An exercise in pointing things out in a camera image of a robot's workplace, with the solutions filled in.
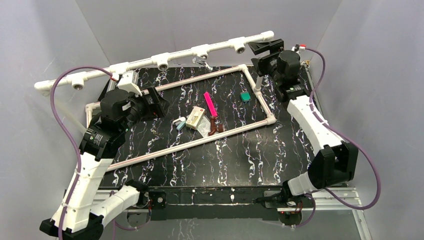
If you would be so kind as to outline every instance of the light blue object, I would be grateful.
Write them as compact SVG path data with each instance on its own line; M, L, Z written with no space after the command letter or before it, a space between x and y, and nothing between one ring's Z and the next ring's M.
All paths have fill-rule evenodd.
M185 125L186 125L186 121L182 121L178 124L178 126L176 126L176 129L180 131L182 128L184 128Z

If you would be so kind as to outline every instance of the table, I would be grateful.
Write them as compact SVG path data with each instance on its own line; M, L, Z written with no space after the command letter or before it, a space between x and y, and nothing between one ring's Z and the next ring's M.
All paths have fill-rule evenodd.
M213 70L225 68L214 67ZM142 89L208 73L204 67L172 67L166 71L141 68L137 71ZM256 79L252 67L249 72ZM299 80L311 90L304 65ZM171 129L171 122L179 116L188 116L193 106L207 109L203 97L206 91L217 106L218 120L226 129L265 118L241 72L168 89L160 93L170 102L166 117L140 122L128 131L114 163L202 138L199 132L187 127L181 132ZM245 91L251 96L251 101L246 103L240 98L240 93ZM298 123L277 102L274 86L267 77L263 79L261 91L275 114L276 123L116 169L104 176L100 186L117 187L134 179L148 186L255 187L280 185L305 172L314 157L311 144Z

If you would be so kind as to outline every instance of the metal frame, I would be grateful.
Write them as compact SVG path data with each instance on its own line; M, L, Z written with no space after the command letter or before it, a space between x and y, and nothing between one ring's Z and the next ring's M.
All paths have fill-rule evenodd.
M264 120L257 121L257 122L247 124L247 125L244 125L244 126L236 127L234 129L226 130L224 132L214 134L212 136L204 137L204 138L201 138L201 139L198 139L198 140L194 140L194 141L187 142L187 143L184 143L184 144L180 144L180 145L177 145L177 146L169 147L169 148L162 149L162 150L159 150L159 151L155 151L155 152L152 152L152 153L148 153L148 154L145 154L145 155L142 155L142 156L134 157L134 158L128 159L126 161L117 162L117 163L110 165L110 167L107 169L107 172L113 171L113 170L116 170L116 169L119 169L119 168L124 168L124 167L130 166L130 165L133 165L133 164L141 163L141 162L144 162L144 161L147 161L147 160L150 160L150 159L154 159L154 158L157 158L157 157L165 156L167 154L175 153L175 152L185 150L185 149L188 149L188 148L192 148L192 147L195 147L195 146L199 146L199 145L209 143L209 142L212 142L212 141L216 141L218 139L229 137L229 136L232 136L232 135L236 135L236 134L239 134L239 133L242 133L242 132L245 132L245 131L260 128L262 126L274 124L276 122L276 118L275 118L274 114L271 112L268 104L265 102L265 98L262 96L260 84L255 83L251 74L249 73L248 67L245 64L241 64L241 65L231 67L231 68L227 68L227 69L224 69L224 70L215 71L215 72L207 73L207 74L204 74L204 75L201 75L201 76L195 76L195 77L191 77L191 78L184 79L184 80L181 80L181 81L176 81L176 82L172 82L172 83L165 84L165 85L162 85L162 86L158 86L158 87L156 87L156 90L158 92L161 92L161 91L164 91L164 90L167 90L167 89L172 89L172 88L179 87L179 86L182 86L182 85L191 84L191 83L199 82L199 81L202 81L202 80L206 80L206 79L210 79L210 78L214 78L214 77L217 77L217 76L222 76L222 75L225 75L225 74L238 72L238 71L242 72L245 75L245 77L247 78L247 81L249 82L249 85L250 85L256 99L259 101L263 111L266 114L266 118ZM149 93L147 90L144 90L142 92L143 92L143 94ZM100 107L99 102L90 103L90 104L87 104L85 106L87 126L90 124L90 121L93 117L93 110L95 110L99 107Z

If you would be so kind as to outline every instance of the gray wall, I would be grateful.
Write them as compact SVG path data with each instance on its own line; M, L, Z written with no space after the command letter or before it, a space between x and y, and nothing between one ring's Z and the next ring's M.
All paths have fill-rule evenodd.
M1 1L0 16L0 238L51 239L38 228L59 207L76 157L34 83L109 62L74 0ZM83 106L96 99L98 86L61 87L57 95L83 121ZM65 124L80 141L76 128Z
M318 49L327 60L318 90L329 122L363 145L381 174L380 201L365 211L373 239L423 239L424 2L345 0ZM319 56L312 58L315 80ZM358 160L364 204L376 191Z
M290 49L297 43L316 48L341 1L76 0L112 64L268 30ZM242 55L226 49L209 56L210 65L217 66L249 64L254 55L250 49ZM191 58L174 64L192 65Z

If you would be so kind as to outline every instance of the green eraser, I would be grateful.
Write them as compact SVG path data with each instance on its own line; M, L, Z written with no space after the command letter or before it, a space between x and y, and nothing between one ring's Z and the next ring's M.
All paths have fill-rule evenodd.
M240 97L243 102L249 102L251 100L251 95L247 91L240 93Z

